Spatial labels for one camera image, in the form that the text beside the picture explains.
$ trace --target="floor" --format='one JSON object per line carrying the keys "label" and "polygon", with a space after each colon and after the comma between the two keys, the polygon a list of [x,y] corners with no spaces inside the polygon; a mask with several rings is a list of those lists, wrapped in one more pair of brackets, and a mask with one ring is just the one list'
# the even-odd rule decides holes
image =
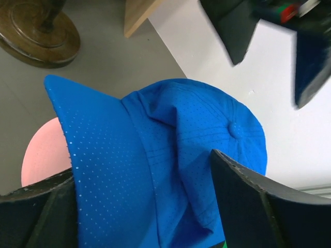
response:
{"label": "floor", "polygon": [[35,68],[0,50],[0,194],[21,186],[29,140],[55,117],[43,87],[47,74],[119,98],[158,80],[185,77],[149,21],[124,38],[124,8],[124,0],[68,0],[64,12],[76,25],[82,46],[65,68]]}

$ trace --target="pink round object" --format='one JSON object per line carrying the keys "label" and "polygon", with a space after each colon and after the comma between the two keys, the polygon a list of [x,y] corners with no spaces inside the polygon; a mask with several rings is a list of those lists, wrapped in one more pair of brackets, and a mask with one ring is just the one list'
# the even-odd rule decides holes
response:
{"label": "pink round object", "polygon": [[71,167],[67,142],[58,118],[43,125],[32,137],[23,159],[21,181],[25,187]]}

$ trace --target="wooden block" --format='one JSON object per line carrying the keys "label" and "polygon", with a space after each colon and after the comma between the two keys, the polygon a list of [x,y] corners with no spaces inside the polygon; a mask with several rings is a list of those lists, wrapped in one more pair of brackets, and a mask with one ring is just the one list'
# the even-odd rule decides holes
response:
{"label": "wooden block", "polygon": [[124,36],[129,38],[163,0],[126,0]]}

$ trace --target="wall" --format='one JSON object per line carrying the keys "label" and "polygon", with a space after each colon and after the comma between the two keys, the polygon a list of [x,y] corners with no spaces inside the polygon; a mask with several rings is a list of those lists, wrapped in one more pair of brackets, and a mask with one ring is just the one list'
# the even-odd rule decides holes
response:
{"label": "wall", "polygon": [[268,177],[294,188],[330,182],[331,84],[294,110],[294,33],[261,22],[244,62],[232,68],[197,0],[165,0],[150,21],[188,78],[254,112],[266,134]]}

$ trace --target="baseball cap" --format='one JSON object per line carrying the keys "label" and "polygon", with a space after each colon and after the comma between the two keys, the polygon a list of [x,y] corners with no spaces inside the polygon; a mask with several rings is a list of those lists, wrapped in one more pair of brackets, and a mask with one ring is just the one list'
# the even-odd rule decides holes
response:
{"label": "baseball cap", "polygon": [[70,153],[80,247],[213,246],[225,238],[210,151],[265,174],[260,123],[207,84],[169,79],[123,99],[54,75],[45,86]]}

